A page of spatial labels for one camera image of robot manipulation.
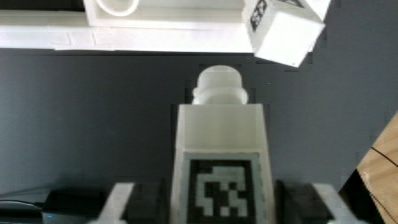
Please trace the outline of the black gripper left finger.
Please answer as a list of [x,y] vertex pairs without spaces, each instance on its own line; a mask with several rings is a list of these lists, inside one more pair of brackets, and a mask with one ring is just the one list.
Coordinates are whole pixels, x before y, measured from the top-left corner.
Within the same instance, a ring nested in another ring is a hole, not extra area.
[[88,224],[168,224],[168,200],[162,182],[114,185],[100,215]]

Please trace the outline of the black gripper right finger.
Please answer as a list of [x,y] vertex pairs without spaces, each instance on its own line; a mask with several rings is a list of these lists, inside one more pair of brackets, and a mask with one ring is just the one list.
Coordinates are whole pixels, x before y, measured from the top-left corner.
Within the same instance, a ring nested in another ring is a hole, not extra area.
[[276,182],[278,224],[369,224],[329,184]]

